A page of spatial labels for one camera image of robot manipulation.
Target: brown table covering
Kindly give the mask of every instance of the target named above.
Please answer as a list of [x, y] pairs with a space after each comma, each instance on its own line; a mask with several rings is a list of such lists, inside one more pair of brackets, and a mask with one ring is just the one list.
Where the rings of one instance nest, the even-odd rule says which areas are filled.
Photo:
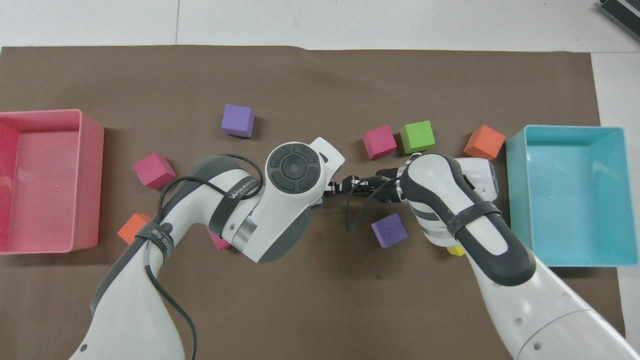
[[[226, 103], [253, 108], [251, 139], [221, 130]], [[366, 156], [363, 134], [386, 124], [399, 140], [404, 124], [430, 120], [432, 151], [451, 156], [464, 156], [482, 124], [508, 138], [526, 124], [599, 125], [589, 54], [2, 49], [0, 111], [66, 108], [106, 129], [99, 244], [0, 257], [2, 359], [66, 359], [80, 345], [93, 292], [127, 246], [116, 232], [134, 212], [154, 214], [159, 192], [142, 187], [132, 169], [151, 152], [184, 175], [203, 156], [235, 152], [264, 166], [277, 145], [322, 136], [346, 158], [341, 180], [404, 162], [400, 149]], [[496, 204], [508, 220], [504, 149], [493, 163]], [[298, 244], [269, 264], [218, 251], [202, 225], [189, 230], [159, 280], [194, 319], [199, 359], [509, 358], [465, 257], [430, 244], [400, 204], [373, 204], [349, 236], [344, 203], [325, 199]], [[383, 249], [369, 224], [394, 212], [409, 238]], [[624, 331], [615, 268], [556, 272]], [[170, 313], [189, 354], [188, 327]]]

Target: gray strap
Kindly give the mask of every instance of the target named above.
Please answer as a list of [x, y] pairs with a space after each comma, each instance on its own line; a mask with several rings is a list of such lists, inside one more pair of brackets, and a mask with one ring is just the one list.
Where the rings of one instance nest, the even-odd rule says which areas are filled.
[[231, 189], [222, 197], [218, 207], [213, 211], [209, 220], [209, 230], [216, 236], [222, 238], [222, 229], [225, 228], [227, 220], [231, 217], [234, 210], [242, 200], [243, 196], [258, 186], [258, 180], [253, 176], [247, 176], [238, 181]]
[[147, 222], [136, 234], [137, 238], [151, 240], [162, 252], [162, 257], [166, 261], [173, 252], [173, 238], [163, 226], [153, 221]]
[[447, 230], [455, 238], [456, 233], [463, 227], [469, 225], [472, 221], [487, 214], [501, 214], [500, 210], [490, 201], [477, 202], [468, 208], [460, 211], [456, 216], [447, 222]]

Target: pink plastic container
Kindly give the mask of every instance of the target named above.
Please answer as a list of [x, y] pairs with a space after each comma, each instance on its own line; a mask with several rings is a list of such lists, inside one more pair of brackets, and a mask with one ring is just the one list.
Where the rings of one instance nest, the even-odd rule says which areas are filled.
[[80, 110], [0, 113], [0, 254], [96, 246], [103, 146]]

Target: light blue plastic container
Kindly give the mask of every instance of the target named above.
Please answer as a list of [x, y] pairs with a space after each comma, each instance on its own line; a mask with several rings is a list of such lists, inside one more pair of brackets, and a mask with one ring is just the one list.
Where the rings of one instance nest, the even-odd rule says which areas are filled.
[[542, 262], [637, 265], [621, 128], [528, 125], [506, 148], [511, 228]]

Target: cube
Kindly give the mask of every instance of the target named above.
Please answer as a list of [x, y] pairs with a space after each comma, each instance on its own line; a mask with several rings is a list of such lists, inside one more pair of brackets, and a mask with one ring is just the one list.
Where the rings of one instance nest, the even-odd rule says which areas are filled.
[[371, 227], [382, 247], [390, 247], [409, 237], [397, 213], [383, 217]]
[[436, 144], [431, 130], [431, 121], [407, 124], [400, 131], [405, 154], [428, 150]]
[[133, 169], [142, 185], [151, 189], [162, 190], [169, 181], [175, 179], [175, 172], [169, 161], [155, 152], [133, 165]]
[[455, 255], [455, 256], [462, 256], [465, 254], [465, 249], [462, 247], [462, 245], [447, 246], [447, 251], [451, 255]]
[[225, 105], [222, 130], [228, 135], [250, 138], [253, 131], [253, 110], [246, 106]]
[[364, 147], [367, 149], [370, 160], [389, 155], [397, 147], [389, 125], [367, 131], [362, 141], [364, 141]]
[[142, 227], [151, 221], [151, 217], [147, 214], [135, 213], [127, 222], [118, 230], [118, 235], [129, 245], [136, 239], [136, 234]]
[[465, 146], [465, 154], [474, 158], [493, 160], [498, 156], [505, 138], [496, 130], [482, 125], [471, 134], [467, 146]]
[[212, 233], [211, 230], [207, 229], [207, 231], [209, 232], [209, 235], [211, 235], [211, 239], [213, 240], [213, 244], [215, 244], [215, 246], [218, 248], [218, 250], [226, 249], [227, 247], [231, 246], [231, 244], [229, 244], [226, 240], [221, 239], [221, 238], [218, 237], [218, 235]]

